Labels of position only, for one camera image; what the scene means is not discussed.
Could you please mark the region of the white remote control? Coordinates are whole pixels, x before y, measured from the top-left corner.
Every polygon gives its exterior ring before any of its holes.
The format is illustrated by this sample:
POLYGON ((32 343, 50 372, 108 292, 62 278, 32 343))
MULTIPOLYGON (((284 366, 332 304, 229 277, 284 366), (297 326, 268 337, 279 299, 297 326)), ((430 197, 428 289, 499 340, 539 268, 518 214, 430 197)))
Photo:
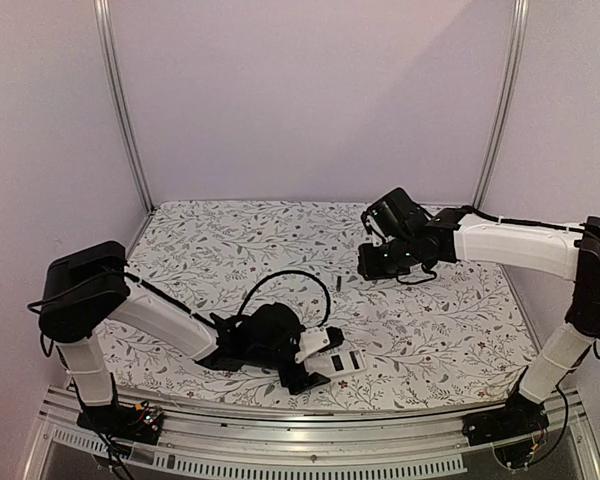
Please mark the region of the white remote control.
POLYGON ((349 350, 316 356, 309 358, 307 365, 312 371, 330 379, 354 375, 367 370, 365 352, 362 350, 349 350))

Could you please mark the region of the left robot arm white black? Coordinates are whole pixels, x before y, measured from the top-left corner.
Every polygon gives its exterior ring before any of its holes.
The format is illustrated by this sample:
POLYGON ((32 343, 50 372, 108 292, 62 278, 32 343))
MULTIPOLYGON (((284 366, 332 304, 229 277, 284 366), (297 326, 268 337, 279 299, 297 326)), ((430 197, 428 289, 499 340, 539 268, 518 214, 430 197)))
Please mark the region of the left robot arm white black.
POLYGON ((131 272, 125 249, 116 241, 52 262, 42 299, 27 308, 37 315, 42 335, 58 346, 91 419, 108 434, 121 433, 129 415, 116 402, 114 381, 95 337, 104 320, 141 330, 209 370, 253 366, 276 371, 292 395, 328 382, 327 375, 305 362, 344 341, 340 329, 325 323, 306 327, 281 303, 265 304, 251 315, 203 317, 131 272))

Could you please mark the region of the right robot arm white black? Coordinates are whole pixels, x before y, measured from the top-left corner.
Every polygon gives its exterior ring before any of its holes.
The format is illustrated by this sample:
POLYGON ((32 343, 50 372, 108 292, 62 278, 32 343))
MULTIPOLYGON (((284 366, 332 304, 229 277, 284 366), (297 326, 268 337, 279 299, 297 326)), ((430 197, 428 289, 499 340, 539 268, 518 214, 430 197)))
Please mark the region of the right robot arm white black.
POLYGON ((554 275, 572 282, 565 322, 521 375, 513 400, 497 415, 497 427, 517 436, 536 417, 564 376, 600 339, 600 218, 552 224, 483 213, 472 206, 430 214, 396 188, 366 208, 361 221, 371 240, 358 249, 366 280, 395 279, 414 266, 430 272, 438 263, 490 262, 554 275))

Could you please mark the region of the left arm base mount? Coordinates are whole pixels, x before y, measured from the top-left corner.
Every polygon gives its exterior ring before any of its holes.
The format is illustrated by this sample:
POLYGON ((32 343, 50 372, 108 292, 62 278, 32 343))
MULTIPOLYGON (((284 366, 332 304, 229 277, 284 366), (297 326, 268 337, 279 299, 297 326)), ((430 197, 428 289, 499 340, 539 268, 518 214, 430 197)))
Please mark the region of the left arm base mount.
POLYGON ((81 406, 77 425, 103 437, 156 445, 164 423, 164 411, 146 401, 136 406, 112 402, 106 406, 81 406))

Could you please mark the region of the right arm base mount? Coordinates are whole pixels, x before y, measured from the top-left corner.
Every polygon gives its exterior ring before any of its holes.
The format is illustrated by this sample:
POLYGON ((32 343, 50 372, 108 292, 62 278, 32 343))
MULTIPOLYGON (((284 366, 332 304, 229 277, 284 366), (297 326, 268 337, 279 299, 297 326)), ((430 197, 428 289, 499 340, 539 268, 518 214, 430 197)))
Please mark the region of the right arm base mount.
POLYGON ((462 418, 462 434, 470 446, 507 441, 496 447, 496 460, 509 469, 527 467, 549 427, 544 404, 516 393, 503 406, 462 418))

